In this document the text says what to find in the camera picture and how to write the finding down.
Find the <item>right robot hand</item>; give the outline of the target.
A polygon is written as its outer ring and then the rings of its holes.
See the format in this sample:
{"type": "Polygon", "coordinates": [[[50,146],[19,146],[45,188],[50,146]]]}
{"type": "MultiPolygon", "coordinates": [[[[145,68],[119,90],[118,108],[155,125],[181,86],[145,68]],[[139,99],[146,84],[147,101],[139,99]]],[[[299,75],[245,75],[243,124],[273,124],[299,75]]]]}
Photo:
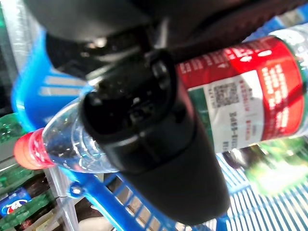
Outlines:
{"type": "Polygon", "coordinates": [[[246,41],[303,0],[27,0],[56,70],[92,90],[43,140],[75,172],[105,163],[186,225],[230,205],[216,153],[304,135],[305,57],[296,28],[246,41]]]}

